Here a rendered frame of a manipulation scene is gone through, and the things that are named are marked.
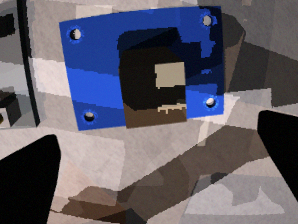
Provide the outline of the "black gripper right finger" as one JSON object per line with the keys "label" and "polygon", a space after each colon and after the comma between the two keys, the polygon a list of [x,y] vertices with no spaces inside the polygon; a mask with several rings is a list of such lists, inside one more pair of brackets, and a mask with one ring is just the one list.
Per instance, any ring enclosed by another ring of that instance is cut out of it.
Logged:
{"label": "black gripper right finger", "polygon": [[298,116],[265,109],[258,113],[257,132],[298,201]]}

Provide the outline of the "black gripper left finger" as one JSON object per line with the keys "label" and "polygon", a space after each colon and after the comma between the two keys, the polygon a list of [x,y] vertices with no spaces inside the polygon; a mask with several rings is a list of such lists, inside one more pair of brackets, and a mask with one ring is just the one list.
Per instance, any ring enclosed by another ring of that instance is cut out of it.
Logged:
{"label": "black gripper left finger", "polygon": [[56,135],[0,159],[0,224],[47,224],[60,159]]}

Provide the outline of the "blue board with square handle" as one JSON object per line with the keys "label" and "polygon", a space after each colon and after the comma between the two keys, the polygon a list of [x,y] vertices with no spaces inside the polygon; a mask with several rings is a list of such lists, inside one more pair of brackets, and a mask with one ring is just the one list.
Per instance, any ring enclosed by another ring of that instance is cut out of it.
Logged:
{"label": "blue board with square handle", "polygon": [[59,26],[78,132],[225,112],[221,6],[86,16]]}

